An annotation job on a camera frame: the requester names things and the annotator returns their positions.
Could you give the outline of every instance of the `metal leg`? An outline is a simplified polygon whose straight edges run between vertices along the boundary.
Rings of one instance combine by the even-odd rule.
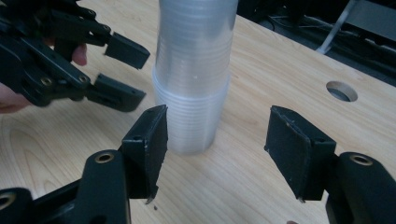
[[[332,30],[330,31],[330,33],[327,35],[323,44],[317,49],[317,52],[319,52],[321,54],[326,54],[327,51],[329,51],[329,49],[331,48],[332,40],[334,39],[335,35],[338,33],[341,26],[347,20],[349,13],[353,10],[353,8],[356,6],[356,4],[358,4],[359,1],[360,0],[350,0],[348,2],[348,4],[346,5],[346,8],[341,13],[340,17],[338,18],[337,22],[335,23],[335,25],[332,28]]]

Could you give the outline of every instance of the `human hand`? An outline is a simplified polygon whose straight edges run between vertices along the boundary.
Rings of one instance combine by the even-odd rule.
[[[73,52],[73,62],[78,65],[87,64],[87,45],[79,45]],[[0,114],[14,113],[31,105],[22,94],[15,93],[8,86],[0,83]]]

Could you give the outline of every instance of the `wooden table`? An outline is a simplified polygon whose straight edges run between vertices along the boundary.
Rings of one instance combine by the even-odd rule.
[[[131,113],[92,102],[56,101],[0,116],[0,189],[25,187],[39,197],[79,179],[94,152],[117,149],[141,113],[154,106],[158,0],[84,0],[98,20],[146,47],[140,70],[89,47],[86,74],[102,72],[147,93]],[[263,150],[271,105],[303,115],[334,139],[336,153],[356,151],[381,161],[396,177],[396,89],[250,21],[237,18],[232,84],[212,147],[197,156],[168,152],[153,203],[131,201],[133,223],[328,222],[324,203],[299,203]],[[358,100],[332,97],[340,81]]]

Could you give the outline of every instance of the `wood grain surface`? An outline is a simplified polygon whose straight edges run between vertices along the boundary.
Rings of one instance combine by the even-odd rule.
[[[59,100],[0,115],[0,189],[24,187],[35,198],[82,174],[94,152],[117,149],[141,113],[155,106],[158,0],[84,0],[97,20],[151,52],[141,70],[89,46],[95,79],[113,77],[147,93],[136,111],[121,113],[89,101]],[[263,150],[271,105],[303,115],[337,142],[381,161],[396,176],[396,89],[243,18],[234,27],[232,83],[216,139],[197,156],[168,152],[153,203],[131,201],[133,223],[328,223],[322,202],[301,204]],[[358,100],[332,97],[330,81],[347,84]]]

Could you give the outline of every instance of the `translucent plastic cup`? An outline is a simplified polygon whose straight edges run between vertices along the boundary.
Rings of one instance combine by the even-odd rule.
[[[160,0],[153,85],[168,106],[168,148],[207,149],[216,134],[230,82],[238,0]]]

